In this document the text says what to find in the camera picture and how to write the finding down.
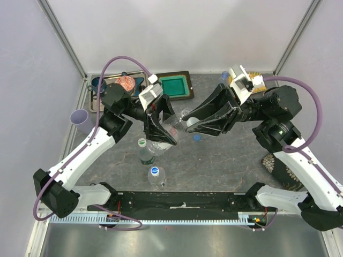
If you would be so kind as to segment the blue label plastic bottle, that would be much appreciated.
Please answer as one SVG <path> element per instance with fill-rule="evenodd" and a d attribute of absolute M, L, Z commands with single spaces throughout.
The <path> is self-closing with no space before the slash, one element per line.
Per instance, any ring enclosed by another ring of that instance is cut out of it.
<path fill-rule="evenodd" d="M 219 77 L 219 83 L 228 84 L 229 83 L 229 72 L 223 71 Z"/>

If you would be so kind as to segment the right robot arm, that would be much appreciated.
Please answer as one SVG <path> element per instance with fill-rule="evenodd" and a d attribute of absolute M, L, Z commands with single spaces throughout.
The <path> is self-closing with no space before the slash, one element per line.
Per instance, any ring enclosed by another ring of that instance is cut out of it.
<path fill-rule="evenodd" d="M 252 131 L 259 144 L 285 164 L 305 191 L 256 183 L 247 191 L 246 206 L 253 211 L 263 206 L 298 214 L 319 231 L 342 228 L 342 186 L 320 165 L 292 123 L 301 109 L 291 86 L 274 87 L 253 99 L 239 97 L 232 88 L 220 84 L 183 120 L 187 132 L 214 137 L 227 133 L 238 122 L 258 121 Z"/>

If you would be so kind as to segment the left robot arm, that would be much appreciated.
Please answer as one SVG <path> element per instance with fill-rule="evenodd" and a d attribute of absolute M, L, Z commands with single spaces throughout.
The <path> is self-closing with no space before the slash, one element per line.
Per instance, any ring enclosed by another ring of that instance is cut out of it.
<path fill-rule="evenodd" d="M 143 122 L 146 139 L 177 144 L 161 125 L 174 111 L 159 83 L 145 88 L 137 99 L 121 85 L 110 84 L 101 102 L 103 114 L 86 139 L 57 165 L 48 171 L 39 169 L 33 176 L 38 200 L 59 218 L 67 217 L 76 208 L 91 205 L 100 205 L 105 210 L 116 208 L 116 191 L 108 184 L 76 186 L 76 182 L 97 158 L 126 135 L 132 125 L 128 117 Z"/>

